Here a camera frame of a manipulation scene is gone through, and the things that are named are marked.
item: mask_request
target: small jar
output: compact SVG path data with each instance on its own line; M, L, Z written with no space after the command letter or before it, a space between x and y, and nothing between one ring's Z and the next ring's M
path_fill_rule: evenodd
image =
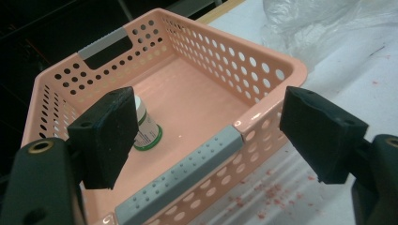
M141 98L137 96L134 97L139 126L134 147L139 151L146 151L153 148L161 140L163 132L161 126L157 125L147 113L146 106Z

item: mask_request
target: pink plastic basket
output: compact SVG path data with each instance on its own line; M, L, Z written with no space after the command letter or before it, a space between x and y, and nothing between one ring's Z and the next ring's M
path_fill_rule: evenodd
M99 68L87 65L125 36L131 49ZM186 224L287 142L278 129L284 90L301 85L306 72L295 58L152 10L38 75L23 145L67 139L66 127L105 93L134 88L163 137L149 151L131 149L114 190L84 190L91 223L232 125L243 147L147 222Z

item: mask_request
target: basket handle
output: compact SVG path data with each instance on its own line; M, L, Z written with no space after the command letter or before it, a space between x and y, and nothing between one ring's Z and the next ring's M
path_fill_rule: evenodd
M92 69L99 68L126 52L132 47L132 42L126 30L120 27L90 45L78 51L80 57Z
M121 203L115 209L119 224L145 223L219 168L242 146L240 133L233 126L227 126L170 170Z

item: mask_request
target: perforated basket wall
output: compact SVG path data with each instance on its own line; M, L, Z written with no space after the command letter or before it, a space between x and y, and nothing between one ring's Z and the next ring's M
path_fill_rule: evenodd
M130 49L99 68L92 69L87 65L92 55L124 36L131 41ZM176 70L170 71L170 65L178 63ZM187 80L203 76L213 89L215 87L214 93L226 93L247 106L247 110L231 121L242 135L243 148L148 221L151 224L186 224L286 143L287 139L278 129L279 117L285 87L301 85L305 80L306 68L298 60L156 9L36 78L23 145L45 137L67 139L67 126L105 93L126 85L132 85L140 92L144 90L142 83L152 76L164 77L160 82L153 82L157 81L156 87L152 88L161 89L172 76L184 80L184 74L177 74L179 68L190 73L186 76L193 74ZM202 87L195 88L195 82L185 90L201 95L205 91ZM208 98L212 92L207 90ZM180 93L181 99L187 93ZM227 99L215 99L214 104L225 104L225 112L218 110L222 116L229 111ZM206 134L204 140L215 134ZM157 176L159 174L153 174L151 179ZM135 187L130 195L144 186ZM100 215L95 217L95 214L91 213L89 217L96 219L105 215L99 212Z

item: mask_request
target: basket handle slot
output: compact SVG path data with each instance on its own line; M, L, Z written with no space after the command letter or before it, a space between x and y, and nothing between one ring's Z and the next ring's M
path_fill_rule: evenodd
M91 69L97 69L132 48L126 30L123 27L95 41L78 51Z

